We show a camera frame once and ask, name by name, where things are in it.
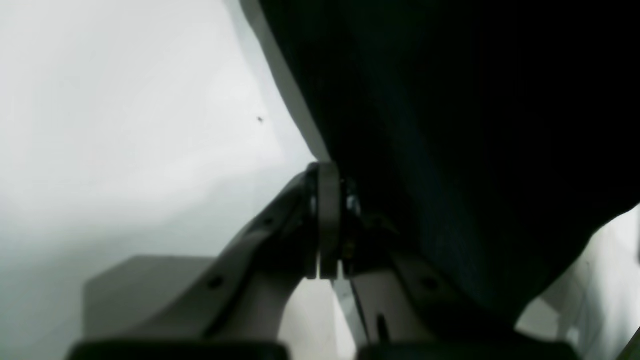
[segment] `white surface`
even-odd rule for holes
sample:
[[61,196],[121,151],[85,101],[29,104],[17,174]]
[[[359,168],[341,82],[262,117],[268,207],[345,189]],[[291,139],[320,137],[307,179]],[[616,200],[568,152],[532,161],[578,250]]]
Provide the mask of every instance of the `white surface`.
[[522,315],[518,329],[613,360],[640,327],[640,207],[602,227],[573,266]]
[[328,280],[302,280],[285,308],[278,337],[294,360],[350,360],[356,354]]
[[88,279],[215,256],[314,161],[239,11],[0,0],[0,359],[61,359]]

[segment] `dark fabric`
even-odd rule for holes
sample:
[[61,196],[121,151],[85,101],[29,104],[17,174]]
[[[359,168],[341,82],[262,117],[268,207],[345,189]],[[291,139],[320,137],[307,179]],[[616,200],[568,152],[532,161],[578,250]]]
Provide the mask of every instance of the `dark fabric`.
[[358,360],[577,360],[567,344],[554,343],[431,343],[373,345]]
[[76,346],[70,360],[289,360],[287,349],[274,343],[214,343],[211,341],[110,340]]
[[363,207],[384,211],[407,246],[505,320],[640,201],[633,12],[261,3]]

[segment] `dark spot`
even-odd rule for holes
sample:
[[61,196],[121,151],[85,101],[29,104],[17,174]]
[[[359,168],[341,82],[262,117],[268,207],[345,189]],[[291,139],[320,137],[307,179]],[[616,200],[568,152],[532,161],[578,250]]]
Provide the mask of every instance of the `dark spot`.
[[213,280],[209,281],[209,289],[217,289],[219,288],[224,280],[220,276],[216,276]]
[[438,281],[431,276],[423,277],[420,282],[427,290],[435,291],[438,289]]
[[387,327],[387,319],[382,314],[378,314],[376,319],[376,327],[378,328],[378,340],[381,343],[389,342],[389,328]]

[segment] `screw hole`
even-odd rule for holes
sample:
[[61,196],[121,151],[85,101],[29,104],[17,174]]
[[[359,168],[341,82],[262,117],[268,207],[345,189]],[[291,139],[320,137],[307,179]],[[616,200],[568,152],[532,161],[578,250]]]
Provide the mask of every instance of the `screw hole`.
[[224,280],[220,276],[216,276],[213,280],[209,281],[209,289],[217,289],[222,286]]
[[431,276],[423,277],[420,282],[422,285],[430,291],[436,291],[438,289],[438,281]]

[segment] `white wall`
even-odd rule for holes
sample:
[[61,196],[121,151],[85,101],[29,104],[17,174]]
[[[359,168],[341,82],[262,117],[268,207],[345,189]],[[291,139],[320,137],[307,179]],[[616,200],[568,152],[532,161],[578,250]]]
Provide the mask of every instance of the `white wall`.
[[640,327],[640,207],[602,227],[573,266],[522,315],[518,328],[611,360]]
[[0,0],[0,359],[61,359],[88,279],[215,256],[314,160],[237,2]]

